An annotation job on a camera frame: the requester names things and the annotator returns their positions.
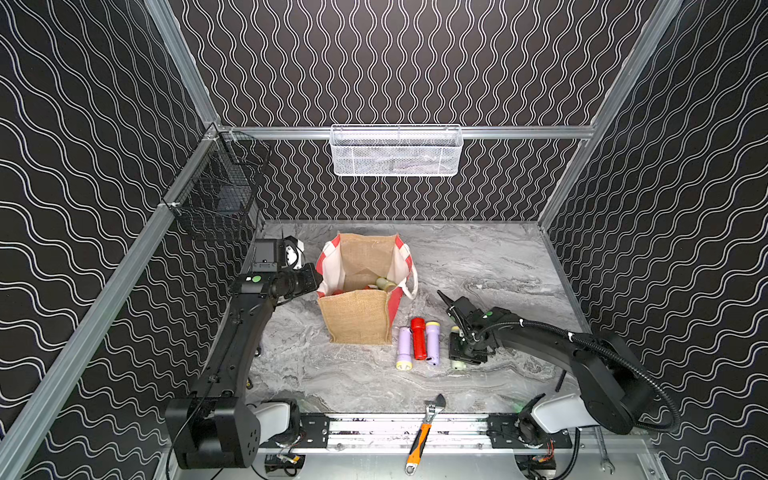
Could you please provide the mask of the light green flashlight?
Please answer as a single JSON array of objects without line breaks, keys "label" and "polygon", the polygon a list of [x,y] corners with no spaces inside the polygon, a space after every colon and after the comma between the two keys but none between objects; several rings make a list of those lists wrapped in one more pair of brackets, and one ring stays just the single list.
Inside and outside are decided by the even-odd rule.
[{"label": "light green flashlight", "polygon": [[378,290],[384,291],[384,292],[391,292],[397,287],[397,284],[388,278],[385,277],[378,277],[375,281],[375,286]]},{"label": "light green flashlight", "polygon": [[461,348],[463,345],[463,333],[459,326],[452,326],[449,334],[448,357],[453,370],[465,370],[466,363],[463,360]]}]

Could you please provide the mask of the jute tote bag red trim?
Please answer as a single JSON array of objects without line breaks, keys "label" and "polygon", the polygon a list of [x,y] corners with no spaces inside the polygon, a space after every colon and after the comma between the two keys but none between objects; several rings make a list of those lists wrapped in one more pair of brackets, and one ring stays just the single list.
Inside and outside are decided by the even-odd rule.
[{"label": "jute tote bag red trim", "polygon": [[[415,260],[398,234],[340,233],[323,246],[316,270],[322,275],[318,305],[330,339],[337,344],[390,344],[401,300],[412,300],[419,291]],[[378,290],[378,277],[397,287],[391,292]],[[336,290],[345,293],[332,295]]]}]

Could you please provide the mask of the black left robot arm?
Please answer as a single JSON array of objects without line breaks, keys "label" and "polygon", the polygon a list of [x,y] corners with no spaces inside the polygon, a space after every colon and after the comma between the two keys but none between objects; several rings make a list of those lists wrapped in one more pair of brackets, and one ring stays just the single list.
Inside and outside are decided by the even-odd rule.
[{"label": "black left robot arm", "polygon": [[171,452],[182,470],[252,466],[259,447],[301,436],[294,400],[247,402],[250,370],[275,310],[318,290],[322,276],[293,236],[258,239],[249,269],[230,287],[221,333],[190,392],[165,410]]}]

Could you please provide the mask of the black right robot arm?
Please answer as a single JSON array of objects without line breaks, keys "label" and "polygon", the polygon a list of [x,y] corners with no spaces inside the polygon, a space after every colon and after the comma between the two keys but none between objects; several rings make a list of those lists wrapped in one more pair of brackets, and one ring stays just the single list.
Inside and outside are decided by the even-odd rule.
[{"label": "black right robot arm", "polygon": [[571,428],[602,427],[621,435],[635,428],[679,430],[682,416],[673,398],[620,336],[569,331],[500,307],[483,311],[466,297],[441,299],[459,329],[449,342],[450,359],[479,365],[499,349],[517,351],[575,379],[576,392],[539,394],[522,408],[514,426],[521,443],[539,446]]}]

